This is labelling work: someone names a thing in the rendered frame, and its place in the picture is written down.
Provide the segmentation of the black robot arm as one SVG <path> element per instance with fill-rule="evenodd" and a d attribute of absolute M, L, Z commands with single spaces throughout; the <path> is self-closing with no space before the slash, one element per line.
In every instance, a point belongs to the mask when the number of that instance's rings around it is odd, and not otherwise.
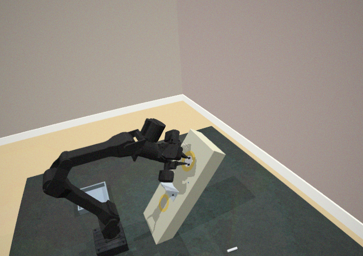
<path fill-rule="evenodd" d="M 135 162 L 138 156 L 152 159 L 156 144 L 166 125 L 154 118 L 146 118 L 141 129 L 119 133 L 109 140 L 72 151 L 63 151 L 59 158 L 43 174 L 43 192 L 55 198 L 66 198 L 98 217 L 105 243 L 115 240 L 120 235 L 119 213 L 110 200 L 100 202 L 74 186 L 67 178 L 72 167 L 93 162 L 106 157 L 131 156 Z M 138 140 L 135 142 L 133 139 Z M 161 143 L 159 157 L 168 161 L 181 159 L 183 148 L 179 139 L 171 138 L 168 143 Z M 168 161 L 169 162 L 169 161 Z"/>

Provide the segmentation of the white round filter cartridge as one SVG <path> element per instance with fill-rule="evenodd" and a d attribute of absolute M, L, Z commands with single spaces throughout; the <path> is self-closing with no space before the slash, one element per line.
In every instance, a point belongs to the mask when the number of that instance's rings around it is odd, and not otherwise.
<path fill-rule="evenodd" d="M 191 165 L 191 163 L 193 162 L 192 157 L 191 156 L 187 156 L 188 159 L 185 159 L 185 163 L 188 163 L 188 165 L 185 165 L 186 167 L 189 167 Z"/>

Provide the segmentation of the cream rectangular panel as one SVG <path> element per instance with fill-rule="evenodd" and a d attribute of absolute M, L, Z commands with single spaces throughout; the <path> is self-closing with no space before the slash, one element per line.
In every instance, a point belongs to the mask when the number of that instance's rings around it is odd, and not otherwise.
<path fill-rule="evenodd" d="M 173 238 L 222 162 L 225 154 L 201 132 L 190 129 L 181 147 L 193 162 L 172 169 L 173 186 L 179 191 L 172 202 L 159 184 L 144 216 L 156 245 Z"/>

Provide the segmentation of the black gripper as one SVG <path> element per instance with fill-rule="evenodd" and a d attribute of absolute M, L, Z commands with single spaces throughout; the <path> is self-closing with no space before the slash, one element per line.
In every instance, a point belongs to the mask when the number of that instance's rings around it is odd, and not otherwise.
<path fill-rule="evenodd" d="M 165 142 L 170 142 L 171 138 L 176 138 L 179 139 L 179 135 L 180 135 L 180 131 L 178 130 L 170 130 L 165 132 Z M 156 143 L 155 143 L 156 144 Z M 161 159 L 161 157 L 159 157 L 159 153 L 162 153 L 162 147 L 160 146 L 161 144 L 156 144 L 156 152 L 153 156 L 152 159 L 153 161 L 158 161 L 160 163 L 164 163 L 164 169 L 163 170 L 159 170 L 159 181 L 162 183 L 172 183 L 173 179 L 174 179 L 174 172 L 172 171 L 172 169 L 176 169 L 177 166 L 180 165 L 188 165 L 188 163 L 183 163 L 183 162 L 178 162 L 178 161 L 171 161 L 170 159 L 168 161 L 164 161 Z M 181 155 L 182 158 L 186 158 L 188 159 L 188 157 L 182 153 Z"/>

